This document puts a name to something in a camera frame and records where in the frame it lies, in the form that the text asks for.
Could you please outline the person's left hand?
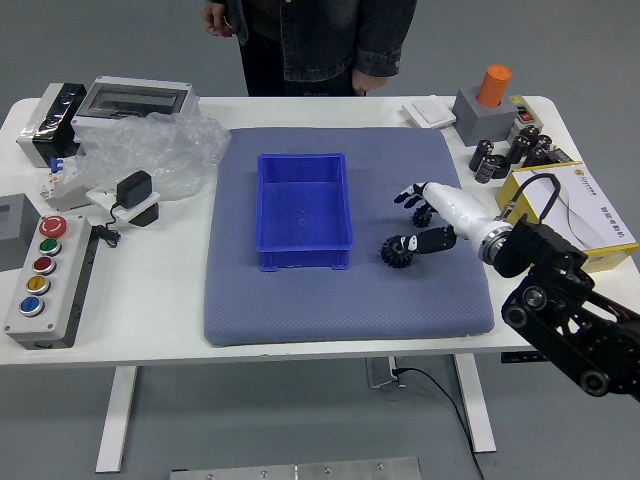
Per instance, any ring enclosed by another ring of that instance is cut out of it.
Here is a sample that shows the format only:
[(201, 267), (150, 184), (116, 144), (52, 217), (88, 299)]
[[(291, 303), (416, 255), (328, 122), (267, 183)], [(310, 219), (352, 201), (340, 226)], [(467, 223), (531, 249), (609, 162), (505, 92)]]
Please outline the person's left hand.
[(387, 77), (371, 76), (357, 68), (351, 73), (351, 85), (356, 96), (366, 96), (369, 91), (384, 87), (388, 81)]

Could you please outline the person's right hand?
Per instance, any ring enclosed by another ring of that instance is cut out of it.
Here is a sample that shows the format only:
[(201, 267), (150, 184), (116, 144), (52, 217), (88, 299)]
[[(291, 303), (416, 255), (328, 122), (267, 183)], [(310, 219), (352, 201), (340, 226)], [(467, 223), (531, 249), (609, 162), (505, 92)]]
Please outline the person's right hand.
[(214, 37), (232, 37), (234, 29), (227, 16), (227, 6), (214, 1), (206, 1), (202, 10), (205, 30)]

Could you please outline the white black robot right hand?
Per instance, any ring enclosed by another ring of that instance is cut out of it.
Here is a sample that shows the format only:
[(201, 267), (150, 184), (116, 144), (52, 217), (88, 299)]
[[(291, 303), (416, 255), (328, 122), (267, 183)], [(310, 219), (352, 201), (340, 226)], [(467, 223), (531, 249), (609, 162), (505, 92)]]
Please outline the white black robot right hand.
[(414, 183), (395, 199), (406, 209), (424, 200), (443, 220), (453, 227), (453, 233), (467, 239), (477, 251), (478, 257), (487, 264), (493, 262), (501, 243), (512, 227), (498, 220), (472, 194), (459, 188), (437, 182)]

